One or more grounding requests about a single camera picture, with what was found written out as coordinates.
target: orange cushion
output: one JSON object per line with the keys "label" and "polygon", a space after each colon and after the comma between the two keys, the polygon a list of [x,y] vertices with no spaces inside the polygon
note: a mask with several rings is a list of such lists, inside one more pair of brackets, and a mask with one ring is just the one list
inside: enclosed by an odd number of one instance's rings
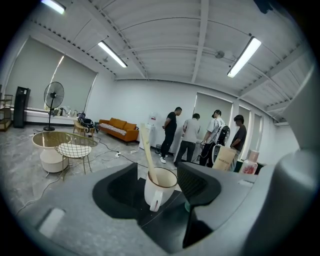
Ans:
{"label": "orange cushion", "polygon": [[136,129],[136,124],[134,123],[126,123],[125,126],[123,127],[123,130],[128,131],[128,130],[134,130]]}
{"label": "orange cushion", "polygon": [[110,121],[109,121],[109,125],[115,126],[115,123],[116,123],[117,120],[118,120],[118,119],[112,117],[112,118],[110,119]]}
{"label": "orange cushion", "polygon": [[116,122],[115,122],[115,124],[114,124],[113,126],[114,126],[115,128],[118,128],[118,129],[123,130],[126,123],[127,123],[127,121],[122,121],[122,120],[120,120],[120,119],[117,119]]}

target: fan stand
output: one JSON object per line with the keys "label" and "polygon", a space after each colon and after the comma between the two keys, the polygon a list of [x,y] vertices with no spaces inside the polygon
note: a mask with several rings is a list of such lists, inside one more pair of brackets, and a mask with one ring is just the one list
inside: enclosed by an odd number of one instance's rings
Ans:
{"label": "fan stand", "polygon": [[43,130],[45,130],[45,131],[47,131],[47,132],[51,132],[51,131],[54,131],[54,130],[56,129],[56,128],[54,128],[53,126],[50,126],[52,104],[54,103],[54,99],[55,99],[55,97],[52,97],[51,105],[50,105],[50,111],[49,111],[49,125],[43,127]]}

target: black fan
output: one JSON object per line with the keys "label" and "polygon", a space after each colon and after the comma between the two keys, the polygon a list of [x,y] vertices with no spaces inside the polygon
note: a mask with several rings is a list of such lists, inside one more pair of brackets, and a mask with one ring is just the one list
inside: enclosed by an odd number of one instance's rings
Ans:
{"label": "black fan", "polygon": [[50,126],[51,112],[59,107],[64,100],[65,90],[61,83],[52,82],[44,90],[44,102],[50,108],[49,111],[49,125],[44,127],[45,131],[54,131],[55,128]]}

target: mug rim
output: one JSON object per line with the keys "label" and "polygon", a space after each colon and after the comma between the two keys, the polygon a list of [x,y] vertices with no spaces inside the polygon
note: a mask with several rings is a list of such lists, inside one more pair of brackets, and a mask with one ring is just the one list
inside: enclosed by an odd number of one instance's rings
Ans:
{"label": "mug rim", "polygon": [[158,187],[161,187],[161,188],[164,188],[164,189],[170,189],[170,188],[172,188],[172,187],[174,187],[175,185],[178,184],[178,177],[177,177],[177,175],[175,175],[171,170],[169,170],[169,169],[167,169],[167,168],[163,168],[163,167],[154,167],[154,168],[165,169],[165,170],[169,171],[170,173],[172,173],[172,174],[176,177],[176,183],[175,183],[174,185],[172,185],[172,186],[161,186],[161,185],[159,185],[159,184],[154,183],[154,181],[150,178],[150,171],[148,170],[149,180],[150,180],[154,185],[156,185],[156,186],[158,186]]}

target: white mug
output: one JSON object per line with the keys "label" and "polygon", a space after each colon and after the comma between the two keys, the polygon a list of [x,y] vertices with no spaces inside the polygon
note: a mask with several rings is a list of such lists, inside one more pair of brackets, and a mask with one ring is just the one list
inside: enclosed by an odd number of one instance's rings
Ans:
{"label": "white mug", "polygon": [[159,184],[151,181],[148,172],[144,186],[144,199],[150,205],[150,211],[157,212],[175,191],[178,178],[172,171],[165,168],[156,167],[154,171]]}

